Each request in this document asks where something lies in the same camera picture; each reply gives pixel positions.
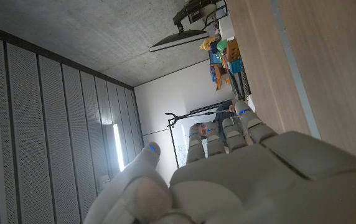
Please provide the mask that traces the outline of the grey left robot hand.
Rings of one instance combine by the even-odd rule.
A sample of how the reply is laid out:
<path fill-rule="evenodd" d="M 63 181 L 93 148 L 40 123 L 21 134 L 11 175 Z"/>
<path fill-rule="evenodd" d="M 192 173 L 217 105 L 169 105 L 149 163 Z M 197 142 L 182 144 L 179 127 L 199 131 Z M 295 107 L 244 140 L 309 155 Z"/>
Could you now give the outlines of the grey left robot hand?
<path fill-rule="evenodd" d="M 356 223 L 356 156 L 312 136 L 278 134 L 251 108 L 235 125 L 189 131 L 186 165 L 169 182 L 150 142 L 106 185 L 86 223 Z"/>

